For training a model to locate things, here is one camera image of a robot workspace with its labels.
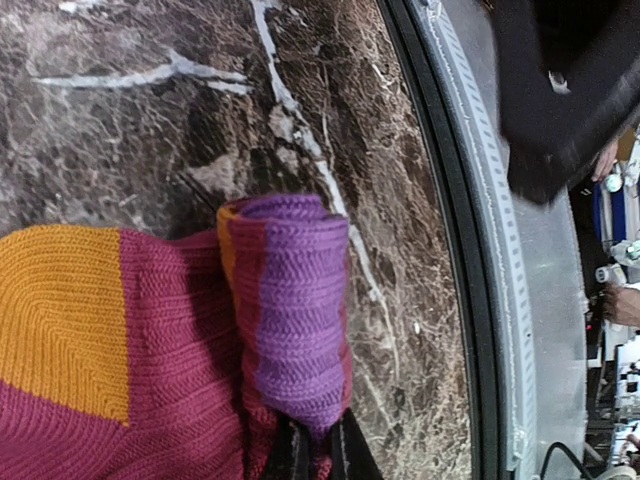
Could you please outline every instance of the black fabric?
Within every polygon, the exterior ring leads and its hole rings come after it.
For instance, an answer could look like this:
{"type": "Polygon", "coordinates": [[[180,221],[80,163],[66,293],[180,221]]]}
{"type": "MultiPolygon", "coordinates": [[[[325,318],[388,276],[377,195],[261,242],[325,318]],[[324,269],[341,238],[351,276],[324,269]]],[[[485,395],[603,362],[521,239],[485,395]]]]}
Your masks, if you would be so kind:
{"type": "MultiPolygon", "coordinates": [[[[331,428],[328,441],[332,461],[330,480],[382,480],[351,409],[331,428]]],[[[313,478],[311,449],[309,431],[282,416],[262,480],[313,478]]]]}
{"type": "Polygon", "coordinates": [[[620,0],[596,38],[561,72],[570,90],[565,95],[551,88],[532,1],[497,2],[493,20],[501,129],[511,146],[509,185],[517,195],[548,204],[638,116],[640,2],[620,0]]]}
{"type": "Polygon", "coordinates": [[[262,480],[309,480],[312,475],[309,430],[282,415],[262,480]]]}
{"type": "Polygon", "coordinates": [[[617,0],[534,0],[544,64],[566,72],[585,53],[618,6],[617,0]]]}
{"type": "Polygon", "coordinates": [[[596,270],[609,263],[609,256],[596,234],[593,216],[594,188],[594,183],[587,178],[569,192],[582,261],[584,288],[588,298],[593,298],[602,290],[602,285],[596,282],[596,270]]]}
{"type": "Polygon", "coordinates": [[[331,439],[331,480],[382,480],[356,417],[349,409],[329,434],[331,439]]]}

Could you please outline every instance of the marble surface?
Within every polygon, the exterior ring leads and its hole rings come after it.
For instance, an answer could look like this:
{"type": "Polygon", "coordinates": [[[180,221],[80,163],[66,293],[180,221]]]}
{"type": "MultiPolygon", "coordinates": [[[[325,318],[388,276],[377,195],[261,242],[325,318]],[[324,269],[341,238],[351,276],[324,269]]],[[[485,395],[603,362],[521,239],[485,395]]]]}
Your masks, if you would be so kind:
{"type": "Polygon", "coordinates": [[[446,235],[372,0],[0,0],[0,235],[208,228],[318,192],[352,222],[354,407],[388,479],[471,474],[446,235]]]}

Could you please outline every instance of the white object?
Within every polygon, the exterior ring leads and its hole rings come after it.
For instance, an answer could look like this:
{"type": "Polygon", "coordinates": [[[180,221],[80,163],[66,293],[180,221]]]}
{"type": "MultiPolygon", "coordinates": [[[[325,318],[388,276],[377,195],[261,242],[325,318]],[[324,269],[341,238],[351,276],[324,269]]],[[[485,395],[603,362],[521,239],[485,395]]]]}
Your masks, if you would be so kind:
{"type": "Polygon", "coordinates": [[[598,268],[596,270],[596,281],[598,283],[613,283],[618,286],[623,286],[627,283],[627,276],[624,274],[622,267],[615,263],[598,268]]]}
{"type": "Polygon", "coordinates": [[[611,194],[606,188],[601,189],[602,200],[600,202],[600,235],[602,237],[603,247],[605,251],[611,248],[613,240],[613,214],[611,210],[611,194]]]}
{"type": "Polygon", "coordinates": [[[560,72],[549,72],[549,82],[553,91],[560,95],[568,95],[571,93],[567,79],[560,72]]]}
{"type": "Polygon", "coordinates": [[[587,360],[587,369],[602,368],[602,349],[598,349],[598,356],[587,360]]]}
{"type": "Polygon", "coordinates": [[[635,337],[633,341],[626,342],[618,349],[615,400],[617,420],[633,420],[640,416],[640,388],[638,388],[637,373],[639,359],[640,337],[635,337]]]}
{"type": "Polygon", "coordinates": [[[616,347],[628,343],[636,336],[636,329],[625,325],[611,323],[608,320],[604,322],[604,360],[610,362],[616,358],[616,347]]]}
{"type": "Polygon", "coordinates": [[[636,480],[637,478],[636,471],[625,465],[604,472],[596,480],[636,480]]]}
{"type": "Polygon", "coordinates": [[[609,193],[619,192],[622,188],[623,181],[622,175],[619,173],[612,173],[611,175],[607,175],[607,178],[604,180],[604,186],[609,193]]]}
{"type": "Polygon", "coordinates": [[[625,240],[611,247],[611,256],[625,267],[640,267],[640,240],[625,240]]]}
{"type": "Polygon", "coordinates": [[[638,130],[636,130],[636,141],[631,149],[631,156],[624,171],[624,185],[633,187],[638,184],[640,178],[640,140],[638,140],[638,130]]]}

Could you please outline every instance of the knitted fabric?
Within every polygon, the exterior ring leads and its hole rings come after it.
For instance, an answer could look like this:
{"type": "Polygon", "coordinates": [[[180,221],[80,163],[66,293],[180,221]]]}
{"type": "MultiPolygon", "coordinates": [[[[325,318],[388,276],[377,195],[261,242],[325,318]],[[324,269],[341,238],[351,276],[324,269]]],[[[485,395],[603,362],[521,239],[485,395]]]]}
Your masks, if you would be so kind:
{"type": "MultiPolygon", "coordinates": [[[[218,212],[245,345],[243,401],[251,413],[253,452],[275,433],[266,407],[308,426],[319,441],[351,403],[348,228],[315,196],[239,201],[218,212]]],[[[250,459],[252,471],[261,471],[260,458],[250,459]]],[[[321,474],[326,467],[320,464],[321,474]]]]}
{"type": "Polygon", "coordinates": [[[224,256],[216,232],[55,226],[0,240],[0,479],[258,478],[275,410],[321,440],[351,383],[346,222],[320,212],[315,197],[225,207],[224,256]],[[317,253],[313,225],[334,232],[317,253]]]}

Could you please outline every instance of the magenta knit fabric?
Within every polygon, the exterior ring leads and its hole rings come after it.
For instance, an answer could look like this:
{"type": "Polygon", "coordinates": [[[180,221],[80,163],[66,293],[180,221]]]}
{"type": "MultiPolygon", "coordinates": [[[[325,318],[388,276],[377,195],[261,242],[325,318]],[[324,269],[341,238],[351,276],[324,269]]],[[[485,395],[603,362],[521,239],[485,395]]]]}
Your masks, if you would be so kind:
{"type": "MultiPolygon", "coordinates": [[[[233,215],[218,232],[181,241],[119,232],[128,421],[0,378],[0,480],[257,480],[276,412],[317,441],[340,418],[351,398],[347,221],[315,196],[221,211],[233,215]]],[[[317,465],[325,479],[328,457],[317,465]]]]}

